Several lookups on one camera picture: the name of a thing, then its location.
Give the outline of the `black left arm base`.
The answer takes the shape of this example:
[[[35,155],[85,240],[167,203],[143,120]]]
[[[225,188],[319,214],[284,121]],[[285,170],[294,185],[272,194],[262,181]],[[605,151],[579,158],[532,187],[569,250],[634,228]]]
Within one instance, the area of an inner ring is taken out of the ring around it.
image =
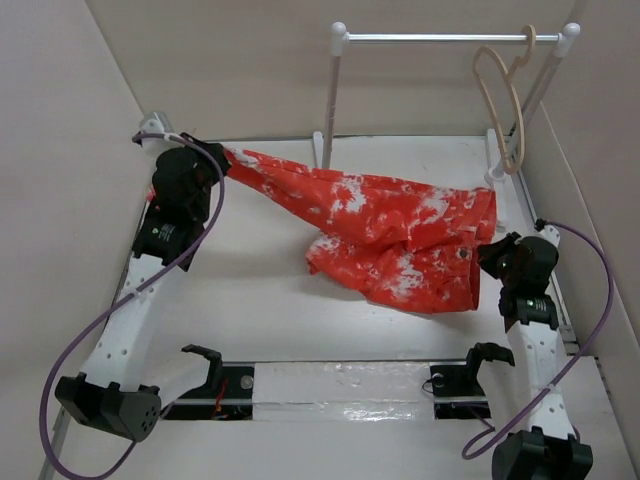
[[[205,382],[164,408],[165,420],[244,421],[253,418],[253,363],[224,362],[219,352],[190,344],[182,352],[208,362]]]

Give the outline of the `red white patterned trousers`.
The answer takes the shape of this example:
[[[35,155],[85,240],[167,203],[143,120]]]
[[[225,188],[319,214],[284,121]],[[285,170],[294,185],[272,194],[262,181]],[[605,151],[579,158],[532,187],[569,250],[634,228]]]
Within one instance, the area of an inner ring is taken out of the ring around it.
[[[311,168],[230,147],[224,154],[233,180],[318,228],[305,254],[310,273],[410,313],[478,308],[477,248],[496,231],[493,190]]]

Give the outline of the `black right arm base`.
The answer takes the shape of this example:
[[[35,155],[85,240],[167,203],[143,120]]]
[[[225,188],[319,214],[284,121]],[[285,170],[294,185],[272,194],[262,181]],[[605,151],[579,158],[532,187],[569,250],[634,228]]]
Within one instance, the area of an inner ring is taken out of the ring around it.
[[[496,343],[476,343],[464,360],[446,360],[429,365],[422,390],[433,399],[436,420],[488,420],[490,407],[478,372],[484,364],[514,365],[509,348]]]

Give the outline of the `white clothes rack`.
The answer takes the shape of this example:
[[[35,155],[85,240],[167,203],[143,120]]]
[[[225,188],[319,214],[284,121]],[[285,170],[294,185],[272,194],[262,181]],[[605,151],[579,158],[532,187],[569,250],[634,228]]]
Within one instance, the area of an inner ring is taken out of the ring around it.
[[[472,72],[491,123],[491,128],[485,135],[487,171],[484,179],[496,192],[496,227],[499,232],[504,232],[509,225],[506,184],[522,169],[526,154],[526,126],[533,118],[556,71],[568,56],[580,33],[581,26],[575,22],[564,25],[556,34],[538,34],[531,25],[525,26],[519,34],[351,33],[344,23],[335,22],[331,26],[324,127],[312,135],[316,164],[324,169],[331,166],[340,68],[344,50],[348,45],[477,44],[479,48],[472,60]],[[526,98],[521,100],[514,79],[530,62],[538,45],[549,45],[552,50]],[[506,89],[514,117],[513,125],[508,128],[502,126],[487,82],[480,73],[479,65],[483,60],[489,60],[494,64]]]

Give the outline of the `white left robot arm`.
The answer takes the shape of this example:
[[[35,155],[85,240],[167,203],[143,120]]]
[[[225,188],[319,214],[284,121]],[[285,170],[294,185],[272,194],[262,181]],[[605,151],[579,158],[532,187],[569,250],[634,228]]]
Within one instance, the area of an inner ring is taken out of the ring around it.
[[[155,368],[146,358],[162,294],[189,270],[221,212],[211,190],[223,186],[230,162],[221,144],[186,133],[139,133],[134,140],[170,147],[156,159],[116,309],[80,372],[59,379],[55,397],[79,424],[139,443],[175,400],[192,390],[212,396],[222,387],[222,356],[213,349],[189,344]]]

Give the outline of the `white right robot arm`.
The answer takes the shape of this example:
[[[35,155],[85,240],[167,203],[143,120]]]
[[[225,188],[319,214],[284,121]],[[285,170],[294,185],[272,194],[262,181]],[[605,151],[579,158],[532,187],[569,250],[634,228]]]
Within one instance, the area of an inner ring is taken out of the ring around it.
[[[584,479],[593,466],[592,449],[578,439],[556,379],[567,355],[547,289],[559,241],[558,230],[546,227],[478,249],[481,269],[501,283],[508,344],[482,346],[481,359],[462,369],[462,381],[488,400],[499,438],[491,461],[495,479]]]

